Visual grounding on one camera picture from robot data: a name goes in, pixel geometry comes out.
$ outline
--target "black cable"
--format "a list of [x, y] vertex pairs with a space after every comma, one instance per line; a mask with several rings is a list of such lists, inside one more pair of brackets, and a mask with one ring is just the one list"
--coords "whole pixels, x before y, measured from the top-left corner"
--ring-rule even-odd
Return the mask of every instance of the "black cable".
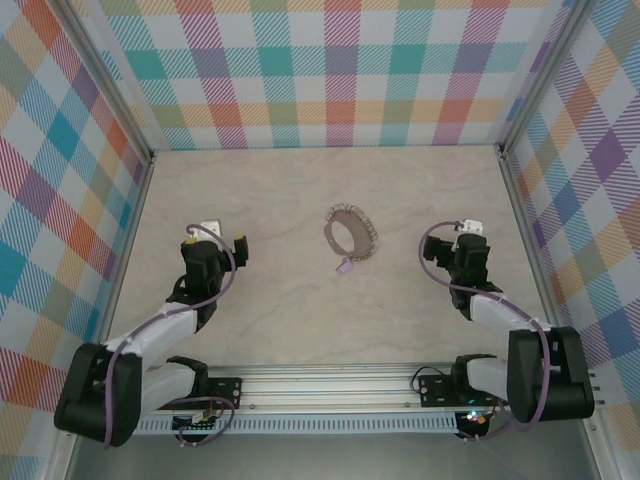
[[431, 370], [435, 370], [436, 372], [438, 372], [440, 375], [443, 376], [447, 376], [446, 373], [444, 373], [442, 370], [438, 370], [436, 367], [432, 367], [430, 365], [426, 365], [424, 367], [420, 367], [418, 370], [416, 370], [416, 373], [413, 374], [413, 377], [411, 377], [411, 383], [409, 383], [409, 388], [411, 388], [411, 390], [413, 390], [414, 392], [416, 392], [417, 394], [420, 394], [420, 390], [416, 390], [415, 387], [413, 386], [413, 382], [416, 381], [416, 377], [418, 376], [418, 374], [424, 370], [425, 368], [430, 368]]

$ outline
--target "marble floor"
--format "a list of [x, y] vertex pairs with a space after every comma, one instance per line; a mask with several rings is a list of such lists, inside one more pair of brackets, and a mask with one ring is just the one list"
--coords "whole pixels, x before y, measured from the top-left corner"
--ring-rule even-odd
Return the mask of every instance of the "marble floor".
[[[358, 205], [380, 235], [379, 252], [344, 276], [322, 232], [335, 203]], [[206, 327], [170, 354], [248, 365], [500, 353], [418, 264], [422, 233], [442, 220], [482, 220], [490, 279], [543, 315], [492, 147], [162, 152], [111, 337], [162, 304], [183, 274], [185, 225], [211, 218], [221, 219], [229, 243], [247, 235], [250, 260]]]

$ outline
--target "purple tag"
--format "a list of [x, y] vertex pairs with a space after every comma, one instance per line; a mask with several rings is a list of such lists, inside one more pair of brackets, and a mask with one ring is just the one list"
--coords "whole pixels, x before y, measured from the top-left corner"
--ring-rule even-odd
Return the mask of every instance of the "purple tag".
[[336, 272], [344, 275], [345, 273], [349, 273], [351, 269], [353, 269], [353, 263], [351, 263], [351, 260], [345, 258], [340, 266], [336, 268]]

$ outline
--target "colorful checkered pattern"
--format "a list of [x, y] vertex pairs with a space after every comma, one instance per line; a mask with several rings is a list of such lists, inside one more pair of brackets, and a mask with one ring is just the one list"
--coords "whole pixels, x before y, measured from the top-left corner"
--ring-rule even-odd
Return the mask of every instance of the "colorful checkered pattern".
[[569, 13], [571, 13], [571, 9], [573, 8], [575, 3], [576, 3], [576, 0], [563, 0], [562, 6], [560, 7], [560, 10], [556, 14], [556, 18], [554, 19], [553, 24], [551, 25], [551, 28], [547, 32], [547, 35], [544, 38], [544, 42], [542, 42], [542, 46], [540, 47], [540, 50], [536, 55], [536, 59], [531, 64], [531, 67], [529, 68], [529, 72], [527, 73], [525, 81], [522, 83], [522, 86], [520, 87], [520, 91], [518, 92], [518, 97], [516, 98], [515, 102], [513, 102], [513, 105], [511, 106], [509, 115], [507, 115], [507, 120], [504, 122], [504, 125], [502, 126], [502, 131], [500, 132], [498, 143], [503, 143], [507, 134], [509, 133], [509, 130], [511, 130], [511, 125], [513, 124], [513, 120], [516, 118], [516, 115], [520, 112], [520, 107], [522, 106], [522, 103], [527, 98], [527, 96], [529, 95], [529, 92], [531, 91], [531, 88], [533, 87], [536, 80], [538, 79], [538, 74], [540, 73], [542, 66], [545, 64], [547, 60], [549, 52], [551, 51], [551, 47], [555, 43], [556, 39], [558, 38], [558, 34], [564, 27], [565, 22], [569, 17]]
[[562, 321], [640, 478], [640, 1], [598, 3], [515, 154]]
[[45, 0], [0, 2], [0, 60], [0, 479], [22, 480], [51, 455], [143, 161]]
[[558, 7], [101, 0], [114, 47], [83, 2], [74, 0], [107, 63], [117, 48], [135, 77], [131, 87], [114, 72], [124, 96], [141, 91], [149, 104], [152, 118], [130, 103], [143, 130], [153, 143], [157, 124], [170, 149], [494, 143], [538, 21]]

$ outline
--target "plaid wall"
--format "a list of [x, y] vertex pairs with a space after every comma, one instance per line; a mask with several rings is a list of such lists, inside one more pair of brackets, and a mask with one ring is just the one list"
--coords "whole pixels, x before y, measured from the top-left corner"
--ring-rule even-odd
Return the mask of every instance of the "plaid wall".
[[571, 3], [74, 0], [170, 149], [495, 143], [535, 78], [540, 20], [560, 8], [544, 50]]
[[562, 312], [640, 478], [640, 0], [601, 0], [515, 149]]
[[0, 2], [0, 61], [0, 479], [30, 479], [109, 295], [143, 162], [45, 0]]
[[538, 78], [538, 74], [540, 73], [542, 66], [547, 60], [549, 52], [551, 51], [551, 46], [558, 38], [558, 34], [562, 30], [562, 27], [564, 27], [564, 24], [569, 17], [569, 14], [571, 13], [573, 6], [575, 5], [575, 2], [576, 0], [563, 0], [562, 6], [560, 7], [560, 10], [558, 10], [551, 28], [549, 28], [549, 30], [547, 31], [547, 35], [544, 37], [544, 42], [542, 42], [542, 46], [540, 47], [535, 60], [529, 67], [527, 76], [525, 77], [525, 80], [524, 82], [522, 82], [522, 86], [518, 91], [518, 96], [513, 102], [511, 109], [509, 110], [509, 114], [507, 115], [507, 119], [502, 126], [502, 130], [500, 131], [497, 143], [502, 143], [507, 137], [507, 134], [511, 129], [511, 125], [513, 124], [513, 120], [516, 118], [516, 115], [520, 111], [522, 103], [524, 102], [525, 98], [527, 98], [527, 95], [529, 95], [531, 88], [535, 84]]

